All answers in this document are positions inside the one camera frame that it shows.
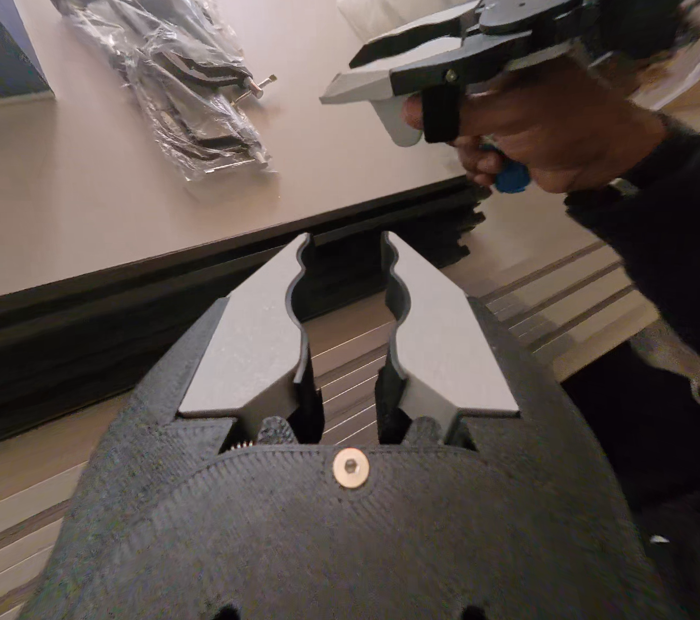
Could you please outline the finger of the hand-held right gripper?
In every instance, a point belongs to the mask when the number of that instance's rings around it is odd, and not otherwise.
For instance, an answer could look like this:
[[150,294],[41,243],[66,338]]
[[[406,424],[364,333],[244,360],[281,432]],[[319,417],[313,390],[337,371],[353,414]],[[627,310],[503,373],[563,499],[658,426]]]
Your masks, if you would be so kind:
[[422,132],[408,125],[403,118],[404,104],[411,95],[394,94],[388,70],[357,69],[338,73],[320,96],[320,103],[345,105],[368,102],[394,144],[412,147],[420,141]]
[[483,9],[484,1],[470,1],[378,35],[363,44],[349,61],[349,68],[356,69],[401,55],[436,39],[464,39],[474,29],[478,29]]

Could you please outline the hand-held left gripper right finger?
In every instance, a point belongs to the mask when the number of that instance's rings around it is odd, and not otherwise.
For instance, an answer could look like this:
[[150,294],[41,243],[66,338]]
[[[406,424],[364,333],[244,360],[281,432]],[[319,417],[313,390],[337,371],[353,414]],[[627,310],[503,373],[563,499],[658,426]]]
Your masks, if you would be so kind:
[[380,443],[401,443],[427,417],[459,443],[462,417],[518,418],[520,409],[466,292],[396,233],[381,238],[386,305],[396,320],[376,383]]

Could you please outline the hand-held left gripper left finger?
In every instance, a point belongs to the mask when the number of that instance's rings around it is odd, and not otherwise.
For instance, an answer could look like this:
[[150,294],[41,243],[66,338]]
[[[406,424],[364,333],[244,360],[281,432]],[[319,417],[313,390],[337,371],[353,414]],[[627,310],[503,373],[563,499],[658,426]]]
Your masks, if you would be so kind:
[[308,335],[293,306],[310,247],[310,234],[300,234],[228,294],[180,416],[233,417],[248,437],[266,418],[279,416],[300,443],[320,441],[323,401]]

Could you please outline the pile of bagged black clamps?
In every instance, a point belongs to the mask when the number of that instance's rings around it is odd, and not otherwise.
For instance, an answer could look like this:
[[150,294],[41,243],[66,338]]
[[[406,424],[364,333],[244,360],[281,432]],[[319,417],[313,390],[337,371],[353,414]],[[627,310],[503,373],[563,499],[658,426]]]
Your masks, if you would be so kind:
[[188,182],[275,172],[241,103],[262,97],[213,0],[50,0],[130,91],[164,156]]

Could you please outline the person's dark trousers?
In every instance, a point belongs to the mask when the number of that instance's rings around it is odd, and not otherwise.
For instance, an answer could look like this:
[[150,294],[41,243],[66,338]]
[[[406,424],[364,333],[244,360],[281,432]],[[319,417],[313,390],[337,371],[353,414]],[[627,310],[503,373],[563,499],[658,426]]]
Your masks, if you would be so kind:
[[699,404],[688,379],[621,344],[562,387],[610,461],[675,618],[698,619]]

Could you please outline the grey desk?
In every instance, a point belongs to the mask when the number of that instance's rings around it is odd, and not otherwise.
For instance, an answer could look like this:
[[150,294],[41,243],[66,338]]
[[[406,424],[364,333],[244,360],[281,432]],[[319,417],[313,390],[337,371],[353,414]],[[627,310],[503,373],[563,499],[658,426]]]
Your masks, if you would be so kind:
[[256,74],[272,173],[185,182],[122,80],[50,0],[14,0],[55,99],[1,106],[1,439],[124,391],[249,252],[394,199],[463,209],[450,148],[391,143],[319,96],[359,44],[335,0],[214,0]]

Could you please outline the dark blue cardboard box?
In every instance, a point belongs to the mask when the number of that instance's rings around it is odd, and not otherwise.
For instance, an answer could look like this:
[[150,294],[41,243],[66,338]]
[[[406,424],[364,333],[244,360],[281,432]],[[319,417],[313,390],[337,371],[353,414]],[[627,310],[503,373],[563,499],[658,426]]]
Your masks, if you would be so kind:
[[54,98],[15,0],[1,0],[1,103]]

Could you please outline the grey aluminium extrusion beam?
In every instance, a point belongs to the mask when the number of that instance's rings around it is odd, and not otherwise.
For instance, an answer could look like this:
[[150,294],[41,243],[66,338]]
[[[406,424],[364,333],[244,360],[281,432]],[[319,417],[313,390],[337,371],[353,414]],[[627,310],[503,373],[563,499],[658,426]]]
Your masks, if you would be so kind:
[[[652,324],[643,299],[615,252],[588,240],[571,253],[546,252],[503,272],[487,271],[477,287],[474,252],[445,271],[559,381]],[[359,445],[376,439],[374,380],[393,320],[381,296],[314,319],[313,368],[326,407],[323,442]],[[1,618],[14,619],[36,586],[75,487],[121,396],[1,444]]]

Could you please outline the person's right forearm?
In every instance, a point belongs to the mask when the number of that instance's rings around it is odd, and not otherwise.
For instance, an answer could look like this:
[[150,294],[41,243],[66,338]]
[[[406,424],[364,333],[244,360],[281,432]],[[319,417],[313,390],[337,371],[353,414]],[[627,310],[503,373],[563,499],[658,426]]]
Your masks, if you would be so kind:
[[566,213],[610,246],[636,289],[699,352],[699,133],[661,115],[667,137],[619,183],[565,197]]

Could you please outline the person's right hand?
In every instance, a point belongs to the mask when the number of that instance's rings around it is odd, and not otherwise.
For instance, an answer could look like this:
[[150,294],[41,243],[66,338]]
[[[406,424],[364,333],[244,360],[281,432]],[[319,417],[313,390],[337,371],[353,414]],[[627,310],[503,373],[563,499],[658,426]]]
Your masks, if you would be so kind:
[[620,178],[669,135],[659,114],[562,57],[502,74],[486,92],[463,97],[449,144],[478,185],[492,187],[509,159],[542,190],[567,194]]

